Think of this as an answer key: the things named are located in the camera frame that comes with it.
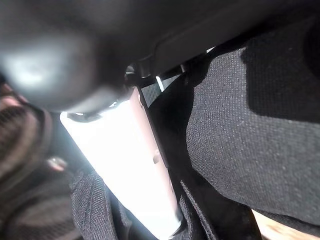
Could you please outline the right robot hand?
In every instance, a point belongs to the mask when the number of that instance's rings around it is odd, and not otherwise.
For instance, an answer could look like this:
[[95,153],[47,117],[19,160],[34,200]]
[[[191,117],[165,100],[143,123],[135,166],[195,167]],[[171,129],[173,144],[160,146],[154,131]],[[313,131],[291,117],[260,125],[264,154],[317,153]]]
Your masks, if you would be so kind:
[[0,73],[48,110],[95,112],[181,63],[150,106],[177,238],[259,240],[254,210],[319,236],[319,1],[0,3]]

